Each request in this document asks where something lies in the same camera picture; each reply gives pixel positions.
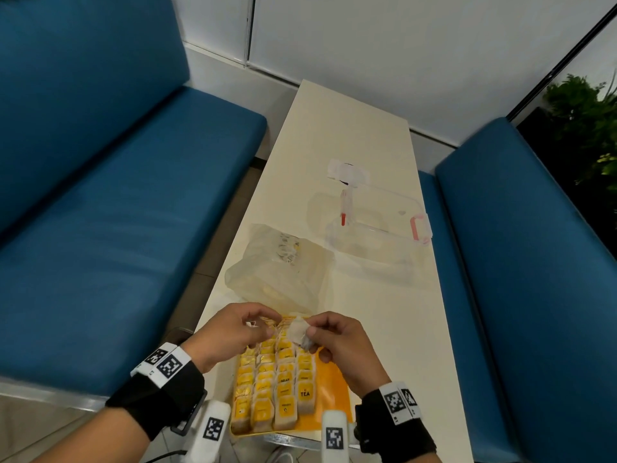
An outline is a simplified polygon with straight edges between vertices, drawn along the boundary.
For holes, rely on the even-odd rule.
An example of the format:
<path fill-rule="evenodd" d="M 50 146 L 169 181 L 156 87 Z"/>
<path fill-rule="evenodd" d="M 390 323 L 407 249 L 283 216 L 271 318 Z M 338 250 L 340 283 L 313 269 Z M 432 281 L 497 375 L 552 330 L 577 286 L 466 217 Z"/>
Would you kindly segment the person's right hand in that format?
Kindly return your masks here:
<path fill-rule="evenodd" d="M 344 317 L 347 322 L 345 349 L 332 363 L 341 371 L 351 392 L 363 399 L 368 393 L 391 382 L 391 379 L 359 320 Z"/>

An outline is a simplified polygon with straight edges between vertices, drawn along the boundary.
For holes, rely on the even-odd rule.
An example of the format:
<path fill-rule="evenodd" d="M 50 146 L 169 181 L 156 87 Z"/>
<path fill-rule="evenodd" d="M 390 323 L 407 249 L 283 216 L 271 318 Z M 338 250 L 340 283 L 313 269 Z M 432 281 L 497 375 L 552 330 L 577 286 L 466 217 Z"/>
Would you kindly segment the person's left hand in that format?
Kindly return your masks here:
<path fill-rule="evenodd" d="M 181 346 L 200 373 L 208 373 L 220 362 L 242 354 L 262 341 L 233 339 L 233 303 L 217 312 L 206 324 Z"/>

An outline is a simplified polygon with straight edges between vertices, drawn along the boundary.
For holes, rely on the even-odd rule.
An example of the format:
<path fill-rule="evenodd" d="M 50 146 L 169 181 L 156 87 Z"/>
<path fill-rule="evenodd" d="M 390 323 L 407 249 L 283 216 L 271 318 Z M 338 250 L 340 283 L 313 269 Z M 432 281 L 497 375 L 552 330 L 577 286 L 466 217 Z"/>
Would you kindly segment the white tea bag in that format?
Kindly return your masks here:
<path fill-rule="evenodd" d="M 290 342 L 298 346 L 304 351 L 310 351 L 313 347 L 313 341 L 307 336 L 307 330 L 310 327 L 306 319 L 301 316 L 296 316 L 292 319 L 287 329 L 287 338 Z"/>

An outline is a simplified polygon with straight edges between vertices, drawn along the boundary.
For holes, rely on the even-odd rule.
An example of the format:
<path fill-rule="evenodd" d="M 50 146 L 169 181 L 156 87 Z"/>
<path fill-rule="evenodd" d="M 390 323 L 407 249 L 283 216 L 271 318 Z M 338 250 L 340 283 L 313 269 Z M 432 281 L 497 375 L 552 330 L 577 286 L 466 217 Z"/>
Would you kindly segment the person's left forearm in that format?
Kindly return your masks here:
<path fill-rule="evenodd" d="M 139 463 L 149 445 L 125 409 L 105 407 L 32 463 Z"/>

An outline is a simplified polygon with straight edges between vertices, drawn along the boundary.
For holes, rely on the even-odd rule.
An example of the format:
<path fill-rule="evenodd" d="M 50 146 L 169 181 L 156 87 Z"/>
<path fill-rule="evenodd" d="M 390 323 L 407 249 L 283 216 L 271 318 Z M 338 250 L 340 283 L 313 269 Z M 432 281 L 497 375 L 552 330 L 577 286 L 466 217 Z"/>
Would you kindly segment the crumpled clear plastic wrap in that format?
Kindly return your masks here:
<path fill-rule="evenodd" d="M 240 261 L 225 272 L 225 284 L 248 302 L 282 315 L 314 315 L 335 262 L 332 250 L 269 225 L 252 224 Z"/>

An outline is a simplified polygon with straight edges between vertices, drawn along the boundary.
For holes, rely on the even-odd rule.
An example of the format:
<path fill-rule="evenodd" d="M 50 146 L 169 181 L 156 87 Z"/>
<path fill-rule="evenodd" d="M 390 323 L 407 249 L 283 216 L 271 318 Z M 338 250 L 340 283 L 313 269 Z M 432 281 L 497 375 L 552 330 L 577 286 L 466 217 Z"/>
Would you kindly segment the yellow tea box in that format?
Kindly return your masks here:
<path fill-rule="evenodd" d="M 301 316 L 307 319 L 304 315 L 284 315 L 283 317 L 296 317 Z M 300 430 L 287 430 L 287 431 L 273 431 L 271 433 L 288 433 L 288 432 L 313 432 L 321 428 L 321 416 L 323 411 L 338 410 L 345 412 L 347 421 L 351 422 L 351 401 L 349 389 L 346 382 L 343 379 L 343 375 L 338 367 L 332 363 L 324 363 L 320 360 L 318 354 L 312 354 L 315 357 L 315 362 L 318 370 L 317 377 L 317 411 L 315 413 L 315 420 L 309 422 L 307 426 L 302 426 Z"/>

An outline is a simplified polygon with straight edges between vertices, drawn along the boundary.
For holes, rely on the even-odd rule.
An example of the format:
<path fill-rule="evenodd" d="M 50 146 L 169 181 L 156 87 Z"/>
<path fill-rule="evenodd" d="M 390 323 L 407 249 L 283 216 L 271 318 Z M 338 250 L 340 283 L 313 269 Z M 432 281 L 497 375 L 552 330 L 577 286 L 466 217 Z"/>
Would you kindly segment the rows of yellow-tagged tea sachets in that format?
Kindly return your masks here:
<path fill-rule="evenodd" d="M 233 435 L 300 430 L 315 420 L 317 365 L 291 340 L 292 321 L 283 317 L 270 339 L 239 355 L 229 425 Z"/>

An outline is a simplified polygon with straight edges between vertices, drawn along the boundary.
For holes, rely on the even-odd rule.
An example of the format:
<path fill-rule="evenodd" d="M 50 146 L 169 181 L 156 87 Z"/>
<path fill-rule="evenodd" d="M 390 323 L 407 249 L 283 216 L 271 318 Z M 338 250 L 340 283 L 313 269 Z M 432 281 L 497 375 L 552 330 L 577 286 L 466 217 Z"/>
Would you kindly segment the white marker wrist band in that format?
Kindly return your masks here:
<path fill-rule="evenodd" d="M 161 389 L 190 362 L 192 359 L 179 345 L 165 342 L 142 360 L 130 377 L 141 375 Z"/>
<path fill-rule="evenodd" d="M 393 381 L 378 388 L 394 425 L 421 419 L 420 406 L 403 381 Z"/>

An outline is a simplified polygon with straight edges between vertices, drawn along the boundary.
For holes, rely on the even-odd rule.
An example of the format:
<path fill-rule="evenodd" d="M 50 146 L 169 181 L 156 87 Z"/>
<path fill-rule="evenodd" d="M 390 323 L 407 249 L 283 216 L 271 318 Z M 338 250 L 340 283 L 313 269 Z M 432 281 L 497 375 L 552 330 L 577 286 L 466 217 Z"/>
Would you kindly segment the clear plastic container pink latches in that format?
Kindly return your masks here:
<path fill-rule="evenodd" d="M 341 272 L 388 285 L 424 281 L 433 231 L 423 203 L 415 198 L 337 181 L 330 192 L 309 199 L 307 224 L 335 253 Z"/>

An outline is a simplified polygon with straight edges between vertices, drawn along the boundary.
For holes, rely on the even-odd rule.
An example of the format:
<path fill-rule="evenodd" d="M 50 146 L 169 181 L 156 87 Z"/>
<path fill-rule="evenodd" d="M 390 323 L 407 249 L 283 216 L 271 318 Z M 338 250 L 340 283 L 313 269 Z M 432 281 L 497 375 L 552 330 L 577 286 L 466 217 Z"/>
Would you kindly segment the white sticker label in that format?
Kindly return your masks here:
<path fill-rule="evenodd" d="M 327 166 L 327 177 L 332 180 L 340 181 L 350 187 L 359 187 L 371 183 L 370 173 L 365 169 L 332 159 Z"/>

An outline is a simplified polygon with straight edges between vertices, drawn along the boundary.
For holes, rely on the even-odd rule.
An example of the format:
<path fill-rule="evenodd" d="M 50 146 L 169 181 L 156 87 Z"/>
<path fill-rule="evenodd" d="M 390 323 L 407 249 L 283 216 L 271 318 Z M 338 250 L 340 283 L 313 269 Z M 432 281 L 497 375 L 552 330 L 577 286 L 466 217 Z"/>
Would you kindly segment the blue cushioned bench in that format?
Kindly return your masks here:
<path fill-rule="evenodd" d="M 506 118 L 419 178 L 474 461 L 617 463 L 617 260 Z"/>
<path fill-rule="evenodd" d="M 0 393 L 108 397 L 161 343 L 266 132 L 189 77 L 172 0 L 0 0 Z"/>

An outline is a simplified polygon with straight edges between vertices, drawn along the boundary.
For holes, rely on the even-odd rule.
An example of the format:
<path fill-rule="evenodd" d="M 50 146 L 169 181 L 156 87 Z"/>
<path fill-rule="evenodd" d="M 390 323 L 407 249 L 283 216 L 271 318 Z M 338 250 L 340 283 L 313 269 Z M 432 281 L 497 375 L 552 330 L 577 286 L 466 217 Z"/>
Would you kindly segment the green leafy plant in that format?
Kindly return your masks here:
<path fill-rule="evenodd" d="M 548 85 L 543 99 L 568 179 L 617 203 L 617 69 L 597 85 L 568 74 Z"/>

